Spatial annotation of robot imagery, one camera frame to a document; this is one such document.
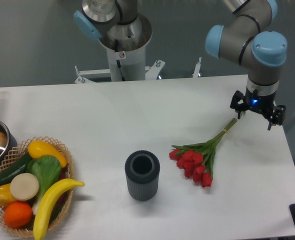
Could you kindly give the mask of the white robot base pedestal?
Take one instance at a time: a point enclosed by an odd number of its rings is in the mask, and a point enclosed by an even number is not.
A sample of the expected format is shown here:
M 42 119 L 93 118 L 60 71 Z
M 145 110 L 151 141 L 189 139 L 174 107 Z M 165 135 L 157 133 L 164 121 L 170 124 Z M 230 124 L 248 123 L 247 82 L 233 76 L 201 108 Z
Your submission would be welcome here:
M 146 49 L 114 52 L 106 50 L 109 68 L 97 70 L 78 70 L 75 66 L 76 84 L 111 81 L 161 80 L 166 62 L 157 59 L 151 66 L 146 66 Z

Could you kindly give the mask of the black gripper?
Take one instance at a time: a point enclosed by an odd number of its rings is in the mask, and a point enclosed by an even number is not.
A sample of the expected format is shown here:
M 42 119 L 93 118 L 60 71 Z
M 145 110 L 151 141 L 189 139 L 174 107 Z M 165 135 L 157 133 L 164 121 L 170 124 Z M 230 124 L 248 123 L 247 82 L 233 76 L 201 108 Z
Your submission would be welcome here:
M 232 96 L 230 108 L 235 110 L 237 118 L 240 119 L 245 111 L 252 111 L 263 116 L 269 116 L 267 130 L 272 126 L 282 126 L 286 115 L 285 105 L 274 105 L 276 93 L 270 95 L 255 95 L 246 89 L 245 96 L 237 90 Z

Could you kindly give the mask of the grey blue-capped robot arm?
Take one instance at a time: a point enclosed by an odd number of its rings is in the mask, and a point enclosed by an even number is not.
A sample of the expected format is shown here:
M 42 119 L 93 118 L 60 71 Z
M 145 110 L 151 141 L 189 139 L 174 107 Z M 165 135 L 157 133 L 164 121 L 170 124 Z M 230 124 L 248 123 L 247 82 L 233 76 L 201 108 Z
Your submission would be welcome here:
M 281 70 L 287 59 L 286 38 L 266 31 L 278 12 L 274 0 L 227 0 L 235 16 L 230 26 L 213 26 L 205 39 L 208 54 L 248 70 L 245 93 L 237 91 L 231 108 L 252 111 L 282 125 L 286 107 L 275 105 Z M 150 21 L 138 12 L 135 0 L 84 0 L 73 15 L 80 31 L 106 49 L 114 82 L 146 80 L 146 46 L 152 37 Z

